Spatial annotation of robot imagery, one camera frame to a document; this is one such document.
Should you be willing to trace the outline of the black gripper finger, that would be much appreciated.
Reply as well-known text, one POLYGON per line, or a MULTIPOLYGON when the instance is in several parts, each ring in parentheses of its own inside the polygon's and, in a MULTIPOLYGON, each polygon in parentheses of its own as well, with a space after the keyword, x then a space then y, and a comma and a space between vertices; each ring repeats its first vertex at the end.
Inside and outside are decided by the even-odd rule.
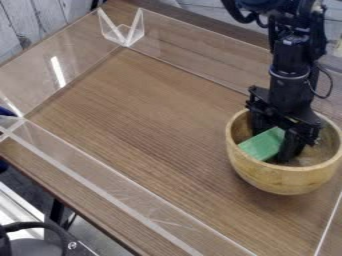
POLYGON ((285 132, 285 139, 281 143, 277 160, 281 163, 289 162, 297 157, 305 146, 313 146, 320 135, 320 128, 310 126, 294 126, 285 132))
POLYGON ((258 135, 269 129, 274 128, 280 123, 277 115, 266 115, 265 113, 252 113, 253 135, 258 135))

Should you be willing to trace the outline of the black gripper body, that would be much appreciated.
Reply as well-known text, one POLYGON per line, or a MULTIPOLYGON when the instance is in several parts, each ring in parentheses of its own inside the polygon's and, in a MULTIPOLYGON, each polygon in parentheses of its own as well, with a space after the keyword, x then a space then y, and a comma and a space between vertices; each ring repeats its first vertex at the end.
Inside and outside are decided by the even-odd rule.
POLYGON ((322 129, 322 121, 314 113, 310 106, 298 106, 296 109, 286 111, 270 102, 270 90, 253 85, 249 88, 250 98, 246 101, 246 107, 253 112, 265 113, 266 115, 277 115, 280 127, 285 131, 294 126, 310 126, 322 129))

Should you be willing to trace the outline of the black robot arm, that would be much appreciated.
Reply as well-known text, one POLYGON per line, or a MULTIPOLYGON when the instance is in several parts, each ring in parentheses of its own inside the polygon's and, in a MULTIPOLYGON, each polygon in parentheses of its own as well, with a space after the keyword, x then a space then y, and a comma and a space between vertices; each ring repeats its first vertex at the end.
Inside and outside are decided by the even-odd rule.
POLYGON ((278 127, 285 131, 277 160, 289 161, 314 145, 322 121, 312 109, 326 54, 324 0, 221 0, 233 18, 269 31, 273 62, 270 86, 249 88, 246 107, 253 133, 278 127))

